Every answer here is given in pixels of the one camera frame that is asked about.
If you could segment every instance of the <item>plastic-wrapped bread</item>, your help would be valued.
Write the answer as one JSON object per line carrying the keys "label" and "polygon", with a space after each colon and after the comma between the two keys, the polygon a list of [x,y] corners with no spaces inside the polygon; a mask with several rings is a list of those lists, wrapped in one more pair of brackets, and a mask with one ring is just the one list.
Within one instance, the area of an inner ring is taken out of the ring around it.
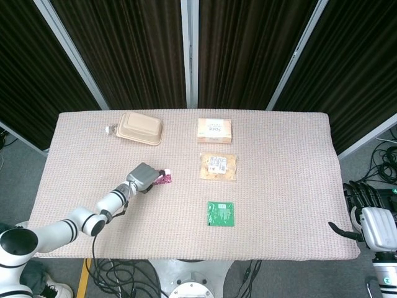
{"label": "plastic-wrapped bread", "polygon": [[201,153],[200,178],[206,180],[236,180],[237,156],[224,153]]}

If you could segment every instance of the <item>black curtain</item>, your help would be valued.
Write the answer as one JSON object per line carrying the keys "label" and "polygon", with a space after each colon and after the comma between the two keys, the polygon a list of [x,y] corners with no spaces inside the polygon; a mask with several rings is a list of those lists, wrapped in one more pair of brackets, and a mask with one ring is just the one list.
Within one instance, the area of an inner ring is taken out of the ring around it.
{"label": "black curtain", "polygon": [[265,109],[317,0],[200,0],[198,106]]}
{"label": "black curtain", "polygon": [[33,1],[0,1],[0,39],[0,121],[39,149],[60,112],[99,109]]}
{"label": "black curtain", "polygon": [[338,153],[397,112],[397,1],[330,0],[278,111],[329,115]]}
{"label": "black curtain", "polygon": [[186,107],[180,0],[51,0],[112,109]]}

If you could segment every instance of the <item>table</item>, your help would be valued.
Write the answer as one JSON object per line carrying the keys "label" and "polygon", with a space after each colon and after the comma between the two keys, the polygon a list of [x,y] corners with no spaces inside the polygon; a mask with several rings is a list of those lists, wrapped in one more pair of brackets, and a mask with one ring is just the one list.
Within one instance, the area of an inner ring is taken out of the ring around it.
{"label": "table", "polygon": [[[130,201],[97,239],[98,258],[191,260],[346,260],[359,254],[336,235],[351,230],[326,114],[212,109],[136,111],[164,121],[152,147],[110,137],[125,111],[60,114],[30,228],[94,206],[142,161],[169,168],[171,184]],[[231,119],[231,145],[198,144],[199,117]],[[199,178],[200,152],[237,155],[236,181]],[[234,227],[209,227],[207,202],[233,202]],[[87,258],[92,238],[47,257]]]}

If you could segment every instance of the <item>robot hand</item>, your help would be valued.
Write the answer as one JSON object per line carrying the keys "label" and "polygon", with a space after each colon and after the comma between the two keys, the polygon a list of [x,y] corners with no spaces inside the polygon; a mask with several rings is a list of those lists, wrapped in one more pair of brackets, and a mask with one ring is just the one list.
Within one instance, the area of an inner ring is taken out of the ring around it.
{"label": "robot hand", "polygon": [[[13,228],[0,234],[0,297],[28,298],[32,291],[19,284],[20,274],[36,252],[47,253],[67,245],[77,238],[79,232],[96,236],[114,216],[122,215],[128,200],[137,192],[147,193],[153,182],[164,174],[141,163],[127,180],[108,193],[96,204],[99,214],[79,207],[64,220],[46,227]],[[116,214],[121,207],[123,211]]]}
{"label": "robot hand", "polygon": [[[397,297],[397,228],[390,210],[376,189],[365,183],[343,184],[354,227],[360,233],[345,232],[334,223],[331,228],[339,235],[365,242],[375,252],[372,260],[383,298]],[[367,291],[372,297],[369,280]]]}

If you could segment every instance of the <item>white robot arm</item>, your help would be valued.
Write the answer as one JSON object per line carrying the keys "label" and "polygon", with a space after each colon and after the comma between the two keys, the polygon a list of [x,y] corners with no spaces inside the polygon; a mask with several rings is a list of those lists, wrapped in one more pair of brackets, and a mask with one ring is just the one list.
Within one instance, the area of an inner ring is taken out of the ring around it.
{"label": "white robot arm", "polygon": [[148,192],[162,171],[141,163],[127,180],[108,193],[96,204],[98,214],[79,207],[64,220],[46,227],[27,229],[13,228],[0,234],[0,297],[28,298],[32,291],[21,284],[19,278],[26,263],[36,252],[48,253],[67,245],[79,232],[96,236],[108,224],[116,211],[128,206],[128,200],[137,192]]}
{"label": "white robot arm", "polygon": [[[361,233],[345,232],[334,223],[329,222],[331,228],[343,237],[359,242],[365,242],[369,249],[375,252],[372,260],[377,274],[383,298],[397,297],[397,227],[391,212],[385,209],[379,193],[364,183],[344,184],[353,208],[351,218],[354,226]],[[369,280],[367,283],[368,296],[372,298]]]}

